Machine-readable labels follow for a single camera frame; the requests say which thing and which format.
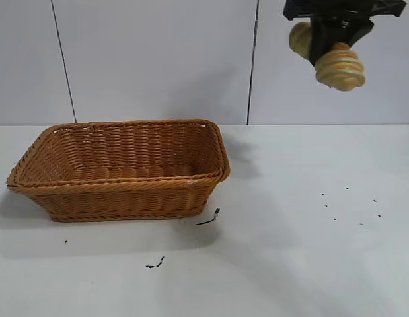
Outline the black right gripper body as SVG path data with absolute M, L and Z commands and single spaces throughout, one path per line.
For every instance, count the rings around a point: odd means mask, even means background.
M 407 2 L 405 1 L 313 1 L 287 0 L 283 7 L 284 17 L 292 21 L 295 18 L 324 17 L 333 19 L 365 19 L 376 15 L 399 17 Z

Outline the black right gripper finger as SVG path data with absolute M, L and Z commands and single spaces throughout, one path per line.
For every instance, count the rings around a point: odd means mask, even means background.
M 374 23 L 370 19 L 344 21 L 342 42 L 352 47 L 360 39 L 372 31 Z
M 346 42 L 347 30 L 342 25 L 342 20 L 338 18 L 312 17 L 311 32 L 309 61 L 312 66 L 315 66 L 334 44 Z

